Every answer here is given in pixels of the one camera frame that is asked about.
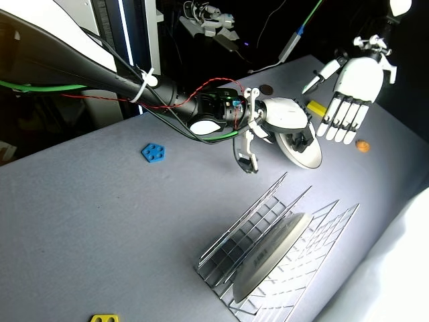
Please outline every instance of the plate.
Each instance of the plate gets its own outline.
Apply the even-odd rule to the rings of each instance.
[[[311,123],[310,131],[314,137],[314,141],[302,153],[294,151],[286,141],[285,134],[275,133],[275,139],[283,153],[294,164],[304,169],[317,169],[322,164],[322,150],[320,149],[319,141],[316,138],[316,133]]]
[[[234,301],[240,303],[279,264],[298,238],[304,233],[313,216],[297,213],[279,221],[251,250],[237,269],[233,283]]]

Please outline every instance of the wire dish rack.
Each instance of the wire dish rack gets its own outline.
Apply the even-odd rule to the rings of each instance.
[[[242,322],[287,321],[359,208],[356,204],[340,215],[334,215],[332,211],[339,202],[337,200],[314,212],[310,225],[280,263],[246,299],[236,303],[233,281],[238,267],[278,221],[294,214],[292,209],[311,189],[309,187],[285,205],[274,194],[286,175],[281,176],[203,253],[196,266],[202,279]]]

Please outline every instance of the orange ball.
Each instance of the orange ball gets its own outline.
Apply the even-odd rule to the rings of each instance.
[[[363,153],[367,153],[371,149],[371,145],[365,140],[357,140],[356,148]]]

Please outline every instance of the table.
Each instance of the table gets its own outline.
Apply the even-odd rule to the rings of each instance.
[[[322,64],[305,56],[241,80],[300,98]],[[306,99],[325,106],[334,79]],[[380,106],[353,146],[320,140],[317,170],[294,166],[276,145],[253,142],[257,174],[235,164],[231,143],[206,146],[150,115],[134,117],[0,168],[0,311],[5,321],[235,321],[194,271],[201,251],[284,172],[276,194],[315,211],[361,203],[291,321],[311,321],[429,173],[429,145]],[[153,142],[166,159],[149,164]]]

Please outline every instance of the green cable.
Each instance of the green cable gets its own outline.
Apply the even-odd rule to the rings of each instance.
[[[317,8],[319,8],[319,5],[322,2],[323,2],[323,0],[319,0],[319,2],[316,4],[316,7],[313,8],[313,10],[310,12],[310,15],[308,15],[307,19],[302,24],[303,26],[305,26],[308,23],[308,20],[310,20],[310,18],[312,17],[312,15],[314,15],[314,13],[316,12]]]
[[[233,136],[237,136],[238,133],[239,132],[237,132],[237,131],[232,131],[232,132],[229,132],[229,133],[227,133],[227,134],[225,134],[223,136],[213,136],[213,137],[210,137],[210,138],[202,138],[202,139],[206,140],[206,141],[215,141],[215,140],[227,139],[227,138],[231,138]]]
[[[37,86],[12,84],[8,82],[4,82],[2,80],[0,80],[0,85],[4,87],[9,87],[10,89],[18,89],[20,91],[28,91],[28,92],[58,92],[58,91],[69,91],[71,89],[82,89],[86,87],[84,85],[37,87]]]

